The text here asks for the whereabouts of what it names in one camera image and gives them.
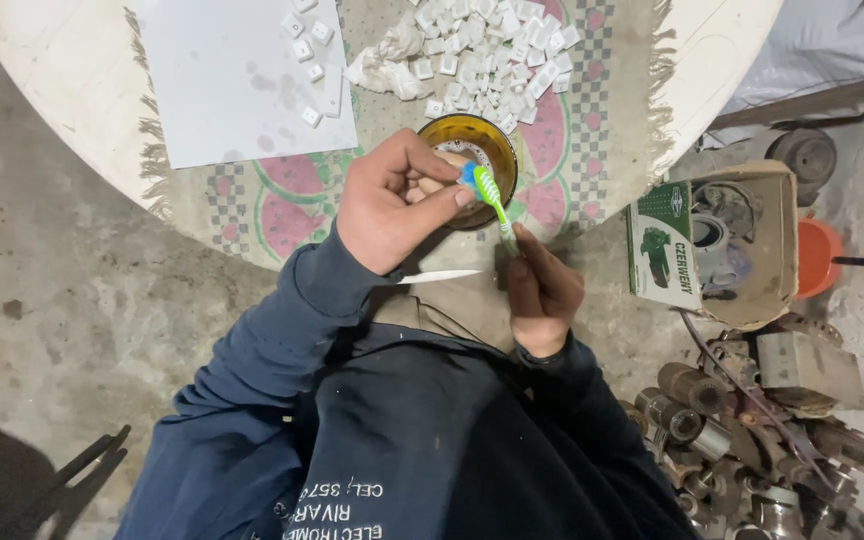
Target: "orange plastic container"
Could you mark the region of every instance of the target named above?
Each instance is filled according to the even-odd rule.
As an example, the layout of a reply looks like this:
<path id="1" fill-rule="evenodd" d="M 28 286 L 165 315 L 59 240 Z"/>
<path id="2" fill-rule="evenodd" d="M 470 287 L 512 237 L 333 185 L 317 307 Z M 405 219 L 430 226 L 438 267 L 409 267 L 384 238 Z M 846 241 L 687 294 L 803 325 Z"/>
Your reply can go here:
<path id="1" fill-rule="evenodd" d="M 810 298 L 830 288 L 840 267 L 833 257 L 843 254 L 842 237 L 824 221 L 798 219 L 798 294 Z"/>

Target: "fringe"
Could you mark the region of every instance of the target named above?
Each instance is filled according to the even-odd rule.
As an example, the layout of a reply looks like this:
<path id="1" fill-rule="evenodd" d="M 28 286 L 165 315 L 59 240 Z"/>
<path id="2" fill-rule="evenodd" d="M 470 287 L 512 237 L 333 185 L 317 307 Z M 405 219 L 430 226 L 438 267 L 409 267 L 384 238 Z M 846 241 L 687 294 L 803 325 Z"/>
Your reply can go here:
<path id="1" fill-rule="evenodd" d="M 659 103 L 657 99 L 659 91 L 675 73 L 672 59 L 675 49 L 659 47 L 662 40 L 675 38 L 675 30 L 659 31 L 672 10 L 672 0 L 654 0 L 653 9 L 652 53 L 649 55 L 649 144 L 646 150 L 648 163 L 652 164 L 648 171 L 650 187 L 660 184 L 666 170 L 673 165 L 672 159 L 663 159 L 663 156 L 674 144 L 673 137 L 666 132 L 666 126 L 672 121 L 672 107 Z"/>
<path id="2" fill-rule="evenodd" d="M 156 90 L 152 86 L 152 75 L 149 74 L 149 58 L 145 55 L 145 46 L 142 45 L 142 31 L 138 27 L 136 12 L 128 7 L 125 7 L 125 11 L 126 22 L 132 30 L 131 47 L 132 51 L 135 52 L 132 59 L 142 69 L 145 69 L 148 78 L 150 93 L 143 95 L 141 101 L 153 114 L 153 117 L 139 119 L 138 131 L 142 134 L 149 134 L 158 141 L 147 143 L 140 153 L 142 170 L 139 176 L 153 181 L 151 187 L 142 193 L 142 198 L 154 199 L 155 201 L 149 206 L 149 212 L 162 221 L 170 222 L 172 220 L 172 203 L 168 200 L 168 193 L 172 167 L 169 165 L 169 156 L 165 153 L 165 137 L 162 135 L 162 122 L 159 119 L 159 103 L 154 97 Z"/>

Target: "white plastic table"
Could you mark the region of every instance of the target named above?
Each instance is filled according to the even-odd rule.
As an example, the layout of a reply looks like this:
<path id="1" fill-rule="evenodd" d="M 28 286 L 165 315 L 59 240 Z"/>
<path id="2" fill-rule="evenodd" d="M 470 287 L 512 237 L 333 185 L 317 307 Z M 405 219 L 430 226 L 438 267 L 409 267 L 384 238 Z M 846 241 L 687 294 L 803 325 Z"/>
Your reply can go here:
<path id="1" fill-rule="evenodd" d="M 677 36 L 676 69 L 658 96 L 671 106 L 671 164 L 718 115 L 759 53 L 783 0 L 678 0 L 662 30 Z M 140 178 L 149 134 L 139 99 L 147 74 L 133 59 L 127 3 L 0 0 L 0 62 L 30 104 L 87 164 L 148 210 L 152 181 Z"/>

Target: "green toothbrush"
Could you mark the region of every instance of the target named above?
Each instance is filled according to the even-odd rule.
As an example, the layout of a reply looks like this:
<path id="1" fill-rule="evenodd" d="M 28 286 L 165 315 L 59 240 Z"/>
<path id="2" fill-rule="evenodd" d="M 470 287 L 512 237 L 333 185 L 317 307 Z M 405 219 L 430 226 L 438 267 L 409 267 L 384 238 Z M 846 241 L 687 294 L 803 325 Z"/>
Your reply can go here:
<path id="1" fill-rule="evenodd" d="M 509 250 L 513 257 L 518 257 L 520 254 L 519 243 L 516 240 L 516 235 L 512 232 L 512 222 L 509 221 L 509 216 L 506 215 L 505 208 L 502 206 L 502 197 L 499 194 L 496 179 L 492 177 L 489 170 L 475 161 L 469 161 L 462 166 L 459 184 L 473 188 L 476 199 L 484 201 L 495 209 L 495 214 L 498 215 L 499 238 L 505 249 Z"/>

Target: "amber glass bowl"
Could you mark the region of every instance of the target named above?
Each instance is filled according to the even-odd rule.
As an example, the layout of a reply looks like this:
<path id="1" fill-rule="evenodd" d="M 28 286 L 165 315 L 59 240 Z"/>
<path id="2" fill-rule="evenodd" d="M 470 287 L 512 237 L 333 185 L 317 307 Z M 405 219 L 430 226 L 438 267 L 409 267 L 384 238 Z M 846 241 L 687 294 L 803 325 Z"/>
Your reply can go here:
<path id="1" fill-rule="evenodd" d="M 471 114 L 448 114 L 432 120 L 418 130 L 418 136 L 431 147 L 444 142 L 470 142 L 482 149 L 492 165 L 492 177 L 502 196 L 502 206 L 508 206 L 516 193 L 519 179 L 519 161 L 512 143 L 502 129 L 489 120 Z M 494 208 L 482 201 L 476 201 L 463 208 L 446 225 L 459 231 L 481 229 L 496 219 Z"/>

